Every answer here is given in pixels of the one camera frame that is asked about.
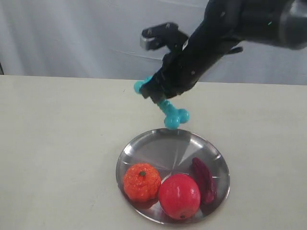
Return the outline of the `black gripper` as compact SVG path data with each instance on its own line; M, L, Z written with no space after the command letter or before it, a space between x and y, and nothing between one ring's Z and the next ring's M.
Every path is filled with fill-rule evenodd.
M186 47L140 88L141 95L160 103L194 87L201 76L230 51L226 38L205 39L191 36Z

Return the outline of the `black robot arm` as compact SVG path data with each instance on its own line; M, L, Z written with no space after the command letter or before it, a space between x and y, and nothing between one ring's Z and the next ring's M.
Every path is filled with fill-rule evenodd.
M300 50L307 45L304 0L211 0L203 21L187 35L166 22L141 33L145 50L168 47L161 68L140 87L154 103L189 91L223 56L242 52L243 41Z

